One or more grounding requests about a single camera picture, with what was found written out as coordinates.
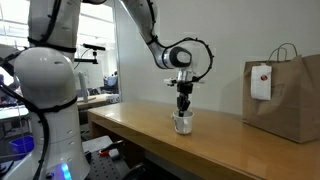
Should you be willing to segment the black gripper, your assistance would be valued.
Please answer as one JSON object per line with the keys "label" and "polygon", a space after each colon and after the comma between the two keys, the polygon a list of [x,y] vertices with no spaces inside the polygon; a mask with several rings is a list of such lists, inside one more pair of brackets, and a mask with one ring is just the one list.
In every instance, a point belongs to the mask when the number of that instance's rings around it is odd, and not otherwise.
{"label": "black gripper", "polygon": [[190,105],[188,97],[193,91],[193,84],[180,83],[177,85],[177,91],[179,92],[179,96],[177,97],[177,107],[179,108],[178,115],[179,117],[183,117],[184,111],[187,111]]}

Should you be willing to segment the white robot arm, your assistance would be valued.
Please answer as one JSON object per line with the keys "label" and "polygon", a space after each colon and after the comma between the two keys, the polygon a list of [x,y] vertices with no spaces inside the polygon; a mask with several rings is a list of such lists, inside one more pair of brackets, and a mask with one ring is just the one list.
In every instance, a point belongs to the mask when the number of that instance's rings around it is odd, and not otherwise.
{"label": "white robot arm", "polygon": [[1,63],[18,79],[21,92],[1,91],[31,114],[34,149],[3,180],[84,180],[90,172],[80,138],[73,69],[83,3],[106,0],[30,0],[28,42],[18,51],[1,47]]}

